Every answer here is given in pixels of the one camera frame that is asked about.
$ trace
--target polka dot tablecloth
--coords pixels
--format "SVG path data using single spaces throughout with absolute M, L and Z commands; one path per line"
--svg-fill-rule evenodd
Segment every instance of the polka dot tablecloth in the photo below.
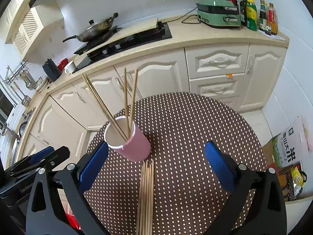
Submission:
M 204 96 L 170 93 L 136 102 L 135 122 L 151 143 L 155 160 L 153 234 L 201 235 L 230 194 L 220 185 L 203 155 L 213 140 L 237 163 L 265 171 L 261 145 L 234 110 Z M 124 115 L 124 110 L 116 117 Z M 87 152 L 103 140 L 105 124 Z M 142 162 L 131 162 L 110 150 L 85 198 L 111 234 L 134 235 Z M 234 226 L 243 224 L 253 199 L 251 190 Z

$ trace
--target black stovetop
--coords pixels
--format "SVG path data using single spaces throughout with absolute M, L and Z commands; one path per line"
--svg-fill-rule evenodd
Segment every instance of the black stovetop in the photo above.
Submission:
M 74 54 L 83 54 L 86 51 L 100 45 L 101 43 L 104 42 L 103 40 L 101 40 L 101 38 L 105 39 L 103 37 L 99 37 L 96 40 L 92 40 L 88 42 L 86 45 L 84 45 L 82 48 L 74 52 Z M 80 69 L 88 65 L 93 64 L 94 62 L 107 58 L 108 56 L 120 53 L 127 49 L 169 38 L 172 38 L 172 35 L 167 23 L 158 22 L 158 27 L 155 29 L 127 36 L 121 40 L 110 43 L 89 53 L 87 57 L 77 66 L 77 70 L 75 70 L 73 73 L 79 71 Z

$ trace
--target green and yellow bottle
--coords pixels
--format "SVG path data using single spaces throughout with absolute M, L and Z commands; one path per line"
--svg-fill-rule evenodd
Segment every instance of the green and yellow bottle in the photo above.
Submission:
M 252 31 L 256 31 L 257 30 L 256 19 L 257 13 L 254 0 L 247 0 L 247 28 L 249 28 Z

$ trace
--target utensil rack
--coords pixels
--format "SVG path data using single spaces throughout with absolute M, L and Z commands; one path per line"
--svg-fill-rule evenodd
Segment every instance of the utensil rack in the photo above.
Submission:
M 28 64 L 28 60 L 21 61 L 14 70 L 11 70 L 10 66 L 8 65 L 7 74 L 5 75 L 5 80 L 3 82 L 10 86 L 14 80 L 18 79 L 18 75 Z

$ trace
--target bundle of chopsticks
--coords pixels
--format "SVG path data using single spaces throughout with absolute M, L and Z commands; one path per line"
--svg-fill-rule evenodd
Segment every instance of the bundle of chopsticks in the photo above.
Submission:
M 96 91 L 95 87 L 93 86 L 92 82 L 90 81 L 89 77 L 82 73 L 82 78 L 85 81 L 86 85 L 90 89 L 91 93 L 93 94 L 95 100 L 99 104 L 102 112 L 110 122 L 110 124 L 113 126 L 115 131 L 120 134 L 120 136 L 123 138 L 125 142 L 127 142 L 130 138 L 130 129 L 132 125 L 132 121 L 135 117 L 135 95 L 136 95 L 136 87 L 137 87 L 137 76 L 138 76 L 138 70 L 135 70 L 135 79 L 134 79 L 134 85 L 132 89 L 132 100 L 131 100 L 131 106 L 130 106 L 130 118 L 128 117 L 128 105 L 127 105 L 127 80 L 126 80 L 126 68 L 124 68 L 124 101 L 125 101 L 125 117 L 126 117 L 126 133 L 121 129 L 121 127 L 118 125 L 118 123 L 115 121 L 115 118 L 112 116 L 111 112 L 107 108 L 107 106 L 102 101 L 100 95 Z
M 136 235 L 151 235 L 153 230 L 154 160 L 141 166 Z

